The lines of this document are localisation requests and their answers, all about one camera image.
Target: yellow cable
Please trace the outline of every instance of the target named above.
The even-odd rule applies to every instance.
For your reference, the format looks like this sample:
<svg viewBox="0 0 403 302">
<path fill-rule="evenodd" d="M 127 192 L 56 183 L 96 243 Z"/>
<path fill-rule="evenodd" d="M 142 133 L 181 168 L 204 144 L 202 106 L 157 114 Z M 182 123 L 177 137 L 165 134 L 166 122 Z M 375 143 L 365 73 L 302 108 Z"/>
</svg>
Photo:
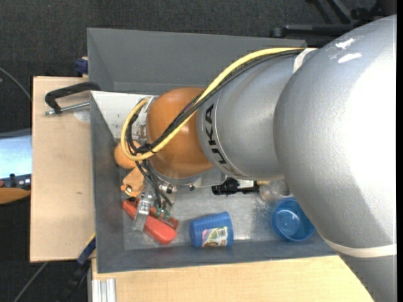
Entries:
<svg viewBox="0 0 403 302">
<path fill-rule="evenodd" d="M 208 93 L 213 91 L 229 74 L 231 74 L 234 70 L 236 70 L 236 68 L 244 65 L 245 63 L 247 63 L 255 58 L 261 57 L 261 56 L 273 55 L 273 54 L 280 53 L 280 52 L 287 52 L 290 50 L 301 50 L 301 49 L 303 49 L 303 48 L 270 48 L 270 49 L 258 50 L 257 52 L 253 52 L 246 56 L 243 56 L 242 58 L 236 60 L 231 65 L 229 65 L 226 69 L 224 69 L 224 71 L 220 75 L 218 75 L 217 78 L 205 89 L 205 91 L 198 98 L 196 103 L 200 102 Z M 139 109 L 139 104 L 132 110 L 132 113 L 135 113 L 137 111 L 137 109 Z M 182 129 L 182 127 L 191 119 L 191 117 L 196 112 L 197 111 L 195 111 L 191 115 L 189 115 L 189 117 L 187 117 L 180 125 L 178 125 L 178 127 L 175 130 L 173 130 L 169 135 L 167 135 L 167 137 L 160 144 L 156 145 L 152 149 L 152 151 L 148 151 L 139 156 L 130 154 L 128 152 L 128 150 L 126 149 L 126 145 L 125 145 L 126 129 L 128 126 L 128 122 L 131 120 L 133 114 L 129 115 L 128 118 L 126 119 L 125 124 L 123 125 L 121 139 L 120 139 L 123 153 L 126 155 L 126 157 L 128 159 L 131 159 L 134 161 L 141 161 L 141 160 L 144 160 L 144 159 L 147 159 L 147 158 L 153 156 L 156 152 L 160 151 L 163 147 L 165 147 L 169 143 L 169 141 L 172 140 L 172 138 L 180 131 L 180 129 Z"/>
<path fill-rule="evenodd" d="M 134 107 L 134 109 L 131 110 L 130 114 L 127 116 L 123 126 L 122 126 L 122 132 L 120 133 L 120 145 L 122 146 L 122 151 L 123 154 L 130 160 L 134 160 L 133 158 L 137 158 L 135 155 L 132 155 L 129 150 L 128 150 L 128 146 L 125 142 L 126 140 L 126 131 L 127 131 L 127 126 L 130 123 L 130 120 L 132 119 L 133 115 L 135 113 L 137 113 L 138 111 L 140 111 L 140 109 L 146 104 L 146 102 L 148 102 L 149 99 L 144 98 L 142 99 L 140 102 L 137 103 L 137 105 Z"/>
</svg>

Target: gray box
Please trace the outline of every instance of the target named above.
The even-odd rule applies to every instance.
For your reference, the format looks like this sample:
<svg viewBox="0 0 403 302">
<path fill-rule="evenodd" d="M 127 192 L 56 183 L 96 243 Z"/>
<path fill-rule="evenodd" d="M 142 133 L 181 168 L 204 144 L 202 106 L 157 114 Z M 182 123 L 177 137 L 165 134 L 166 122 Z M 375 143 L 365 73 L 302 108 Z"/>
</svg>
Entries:
<svg viewBox="0 0 403 302">
<path fill-rule="evenodd" d="M 304 45 L 300 40 L 89 29 L 89 75 L 104 91 L 158 95 L 179 86 L 207 87 L 219 72 L 249 52 Z M 178 236 L 170 245 L 163 247 L 143 233 L 134 233 L 121 207 L 124 195 L 119 186 L 125 171 L 116 166 L 112 152 L 118 140 L 95 94 L 90 103 L 98 272 L 334 254 L 318 234 L 302 243 L 277 237 L 271 229 L 273 205 L 258 195 L 218 197 L 210 188 L 178 193 L 173 210 L 179 220 Z M 233 246 L 193 248 L 190 220 L 223 210 L 232 218 Z"/>
</svg>

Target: blue cup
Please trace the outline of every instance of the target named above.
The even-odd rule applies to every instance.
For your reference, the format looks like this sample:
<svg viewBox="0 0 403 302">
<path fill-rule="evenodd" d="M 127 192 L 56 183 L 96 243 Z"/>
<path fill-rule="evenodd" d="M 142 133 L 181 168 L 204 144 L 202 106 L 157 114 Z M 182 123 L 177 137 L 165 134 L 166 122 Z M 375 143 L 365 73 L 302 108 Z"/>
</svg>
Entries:
<svg viewBox="0 0 403 302">
<path fill-rule="evenodd" d="M 315 231 L 295 198 L 285 198 L 277 203 L 272 225 L 281 238 L 292 242 L 307 240 Z"/>
</svg>

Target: wooden table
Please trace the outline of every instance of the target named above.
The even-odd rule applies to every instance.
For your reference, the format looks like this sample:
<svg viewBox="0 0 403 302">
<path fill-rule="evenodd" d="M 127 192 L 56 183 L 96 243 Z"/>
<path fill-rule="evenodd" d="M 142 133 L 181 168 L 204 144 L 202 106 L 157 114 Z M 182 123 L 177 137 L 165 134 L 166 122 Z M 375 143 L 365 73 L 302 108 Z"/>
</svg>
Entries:
<svg viewBox="0 0 403 302">
<path fill-rule="evenodd" d="M 75 259 L 94 232 L 89 124 L 73 113 L 44 116 L 46 92 L 86 78 L 33 80 L 30 260 Z M 62 99 L 67 106 L 88 94 Z M 351 301 L 370 295 L 338 256 L 98 274 L 116 279 L 117 301 Z"/>
</svg>

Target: black floor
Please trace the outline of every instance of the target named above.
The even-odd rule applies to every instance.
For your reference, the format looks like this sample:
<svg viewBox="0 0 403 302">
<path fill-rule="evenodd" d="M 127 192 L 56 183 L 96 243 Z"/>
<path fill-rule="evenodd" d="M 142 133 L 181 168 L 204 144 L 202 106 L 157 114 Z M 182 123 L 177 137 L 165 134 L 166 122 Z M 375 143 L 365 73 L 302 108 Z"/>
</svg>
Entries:
<svg viewBox="0 0 403 302">
<path fill-rule="evenodd" d="M 0 67 L 27 90 L 33 76 L 76 76 L 87 27 L 269 36 L 285 23 L 341 23 L 319 2 L 328 18 L 304 0 L 0 0 Z M 342 2 L 349 9 L 374 3 Z M 331 39 L 298 38 L 315 46 Z M 30 125 L 28 98 L 0 73 L 0 133 Z M 13 301 L 40 267 L 29 263 L 29 221 L 28 200 L 0 207 L 0 301 Z M 54 301 L 73 270 L 73 262 L 48 264 L 20 301 Z M 83 285 L 71 301 L 85 300 Z"/>
</svg>

